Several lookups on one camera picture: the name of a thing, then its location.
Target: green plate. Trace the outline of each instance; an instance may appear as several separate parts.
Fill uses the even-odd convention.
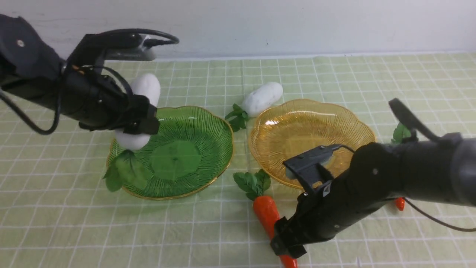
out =
[[[159,133],[135,156],[152,172],[147,186],[125,185],[130,194],[146,199],[171,199],[196,193],[220,176],[233,157],[233,131],[228,122],[197,106],[160,108]],[[122,148],[111,144],[107,165]]]

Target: orange carrot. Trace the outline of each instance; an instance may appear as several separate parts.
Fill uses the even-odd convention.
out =
[[[403,197],[395,199],[395,205],[397,206],[398,210],[403,211],[403,209],[405,208],[405,200],[403,199]]]
[[[274,223],[279,220],[276,203],[270,196],[258,196],[253,201],[253,210],[270,239],[274,237]],[[298,262],[287,255],[279,256],[285,268],[297,268]]]
[[[274,223],[279,220],[279,212],[273,198],[263,195],[271,184],[269,175],[261,169],[254,175],[249,172],[234,173],[233,179],[238,187],[246,192],[248,199],[253,201],[253,210],[256,217],[258,217],[269,238],[273,239]],[[282,255],[279,258],[285,268],[298,268],[298,261],[290,256]]]

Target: plate rim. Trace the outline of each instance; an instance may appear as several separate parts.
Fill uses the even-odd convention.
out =
[[[178,198],[182,198],[182,197],[187,197],[187,196],[191,196],[193,194],[196,194],[196,193],[202,191],[203,189],[207,188],[208,186],[210,186],[210,184],[214,183],[229,168],[229,166],[231,164],[231,161],[233,160],[233,158],[235,156],[235,136],[234,136],[234,133],[233,133],[233,129],[231,128],[231,125],[228,123],[228,121],[226,121],[225,119],[215,115],[214,113],[210,112],[209,110],[207,110],[203,107],[200,107],[200,106],[196,106],[196,105],[184,105],[184,106],[179,106],[179,107],[161,107],[161,108],[158,108],[157,111],[167,110],[167,109],[181,109],[181,108],[188,108],[188,107],[199,108],[199,109],[211,114],[213,117],[218,118],[219,120],[221,120],[222,122],[224,122],[228,126],[228,129],[230,130],[230,133],[231,133],[231,148],[232,148],[231,157],[230,157],[230,160],[228,161],[228,164],[223,168],[223,170],[216,177],[213,177],[207,184],[203,185],[202,187],[200,187],[196,190],[193,190],[189,193],[182,194],[182,195],[179,195],[179,196],[167,196],[167,197],[141,196],[141,195],[138,195],[138,194],[135,194],[135,193],[129,191],[129,189],[127,189],[125,186],[122,186],[122,190],[124,190],[124,192],[126,192],[126,193],[128,193],[132,196],[139,197],[141,199],[145,199],[145,200],[171,200],[171,199],[178,199]],[[108,157],[106,157],[106,170],[109,168],[109,164],[108,164],[109,161],[108,160],[111,157],[112,145],[114,144],[115,141],[116,141],[116,138],[113,138],[110,145],[109,145],[109,153],[108,153]]]
[[[285,104],[288,104],[288,103],[292,103],[292,102],[301,102],[301,101],[305,101],[305,102],[308,102],[308,103],[317,103],[317,104],[321,104],[321,105],[331,105],[331,106],[337,106],[341,109],[344,109],[344,110],[347,110],[348,112],[350,112],[350,114],[357,120],[359,121],[360,123],[362,123],[367,129],[370,130],[370,132],[372,133],[373,135],[373,138],[374,138],[374,141],[373,142],[377,142],[377,136],[375,135],[375,132],[372,130],[372,128],[370,128],[366,123],[362,122],[357,116],[355,113],[353,113],[351,110],[347,109],[346,107],[344,106],[341,106],[341,105],[338,105],[338,104],[335,104],[335,103],[323,103],[323,102],[318,102],[318,101],[315,101],[315,100],[311,100],[311,99],[294,99],[294,100],[290,100],[290,101],[287,101],[285,103],[282,103],[280,105],[277,105],[277,106],[272,106],[272,107],[269,107],[267,108],[266,110],[264,110],[263,112],[261,112],[257,117],[256,117],[256,120],[253,124],[253,129],[251,130],[251,132],[249,133],[249,137],[248,137],[248,150],[251,152],[251,154],[253,155],[253,157],[255,158],[256,162],[258,163],[258,165],[264,170],[266,171],[266,173],[272,177],[273,179],[275,179],[276,181],[278,181],[279,183],[283,184],[283,185],[286,185],[286,186],[289,186],[289,187],[292,187],[292,188],[295,188],[295,189],[300,189],[300,190],[303,190],[303,187],[301,186],[297,186],[295,184],[292,184],[292,183],[289,183],[289,182],[285,182],[283,181],[282,179],[280,178],[277,178],[275,177],[274,175],[271,174],[271,172],[268,171],[268,169],[266,169],[262,163],[258,160],[258,157],[256,156],[256,154],[254,153],[254,150],[253,150],[253,146],[251,145],[251,140],[253,139],[254,136],[256,136],[256,133],[258,132],[257,131],[257,124],[258,124],[258,119],[267,111],[271,110],[271,109],[275,109],[275,108],[279,108],[281,106],[284,106]]]

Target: fake vegetable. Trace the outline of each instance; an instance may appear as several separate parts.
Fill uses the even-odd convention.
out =
[[[233,111],[225,116],[225,120],[234,117],[229,121],[233,132],[245,129],[246,122],[250,118],[257,117],[271,107],[282,95],[283,87],[281,84],[268,82],[247,95],[240,106],[233,104]]]
[[[160,83],[157,77],[151,73],[146,73],[136,78],[132,84],[131,89],[134,95],[146,96],[149,103],[157,107],[160,96]],[[148,134],[126,134],[124,129],[115,130],[117,142],[124,148],[137,151],[144,147],[150,139]]]
[[[254,175],[250,172],[234,173],[233,179],[238,187],[246,192],[246,196],[253,201],[253,210],[269,238],[272,239],[274,237],[274,223],[279,220],[279,212],[273,198],[263,195],[271,185],[269,175],[260,169]],[[298,262],[290,256],[283,255],[279,258],[285,268],[298,267]]]
[[[407,129],[402,123],[398,123],[397,127],[393,131],[393,144],[402,143],[404,138],[409,138],[411,136],[410,130]],[[405,208],[405,200],[402,197],[395,199],[395,206],[398,210],[403,211]]]
[[[147,178],[152,174],[135,157],[131,150],[125,150],[114,158],[103,179],[110,192],[116,192],[125,184],[134,185],[143,189],[147,185]]]

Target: black robotic arm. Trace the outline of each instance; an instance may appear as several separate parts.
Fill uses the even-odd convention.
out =
[[[397,197],[476,206],[476,139],[464,139],[460,133],[438,137],[398,99],[389,104],[412,130],[402,144],[358,148],[349,169],[336,178],[320,163],[346,147],[341,144],[317,147],[283,163],[305,192],[298,197],[295,214],[275,223],[271,247],[276,255],[298,258],[306,253],[303,245],[332,239]],[[429,140],[418,141],[416,131]],[[314,189],[318,181],[322,184]]]
[[[144,41],[141,34],[168,40]],[[54,132],[60,114],[91,131],[124,128],[128,134],[156,134],[156,107],[147,97],[132,94],[129,84],[103,64],[105,59],[130,51],[135,53],[129,53],[132,59],[142,59],[139,56],[152,46],[178,42],[175,36],[154,30],[113,30],[84,36],[63,60],[23,18],[0,14],[0,98],[40,134]],[[102,75],[102,69],[115,76],[123,89],[112,77]],[[39,129],[5,92],[54,110],[52,127]]]

